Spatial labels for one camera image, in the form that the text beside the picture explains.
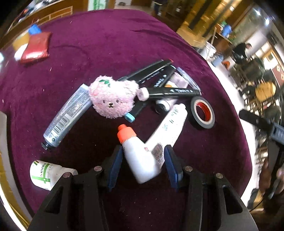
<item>black tape roll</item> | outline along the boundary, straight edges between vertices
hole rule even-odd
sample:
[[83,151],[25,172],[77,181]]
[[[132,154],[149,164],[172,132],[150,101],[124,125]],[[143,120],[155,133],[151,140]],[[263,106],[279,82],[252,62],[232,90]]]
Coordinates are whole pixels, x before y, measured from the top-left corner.
[[[205,120],[197,114],[197,107],[200,107],[205,115]],[[198,129],[210,129],[215,123],[213,108],[209,102],[201,96],[195,96],[191,99],[190,108],[187,110],[188,117],[192,125]]]

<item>pink plush toy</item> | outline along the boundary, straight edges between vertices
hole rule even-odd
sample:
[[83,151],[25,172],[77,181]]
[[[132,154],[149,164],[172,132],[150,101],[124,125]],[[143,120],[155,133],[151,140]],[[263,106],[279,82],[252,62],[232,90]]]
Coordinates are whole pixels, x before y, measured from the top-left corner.
[[97,113],[113,119],[131,111],[138,88],[135,81],[100,76],[89,86],[89,96]]

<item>red package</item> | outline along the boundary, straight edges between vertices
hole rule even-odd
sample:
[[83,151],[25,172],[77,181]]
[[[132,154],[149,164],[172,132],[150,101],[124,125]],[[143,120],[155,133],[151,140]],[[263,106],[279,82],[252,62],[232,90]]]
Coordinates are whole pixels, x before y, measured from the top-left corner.
[[29,63],[49,56],[47,49],[51,32],[30,35],[29,43],[20,62]]

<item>orange nozzle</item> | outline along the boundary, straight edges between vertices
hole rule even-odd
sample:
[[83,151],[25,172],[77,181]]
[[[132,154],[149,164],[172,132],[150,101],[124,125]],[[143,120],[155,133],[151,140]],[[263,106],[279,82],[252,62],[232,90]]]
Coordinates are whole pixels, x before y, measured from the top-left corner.
[[136,136],[136,133],[133,131],[131,127],[127,127],[125,124],[118,126],[117,137],[121,144],[133,136]]

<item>purple tablecloth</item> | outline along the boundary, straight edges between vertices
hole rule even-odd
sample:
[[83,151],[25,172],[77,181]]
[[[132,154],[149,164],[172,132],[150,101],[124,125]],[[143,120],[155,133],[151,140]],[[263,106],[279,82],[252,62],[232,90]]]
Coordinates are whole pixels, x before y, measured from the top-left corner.
[[[58,148],[44,151],[43,133],[68,98],[82,83],[89,85],[99,75],[118,79],[167,58],[192,76],[216,117],[214,127],[203,131],[186,121],[174,151],[203,173],[223,173],[242,195],[252,165],[237,113],[205,60],[179,35],[136,10],[81,13],[53,20],[41,29],[53,33],[50,57],[25,67],[13,60],[8,49],[0,72],[0,110],[9,118],[9,151],[15,177],[35,212],[48,191],[30,180],[34,160],[84,173],[111,155],[119,144],[118,125],[126,123],[146,141],[163,119],[149,106],[133,124],[124,118],[106,119],[90,108]],[[170,187],[165,169],[155,179],[138,185],[123,163],[116,188],[104,195],[104,204],[110,230],[174,231],[180,227],[185,194]]]

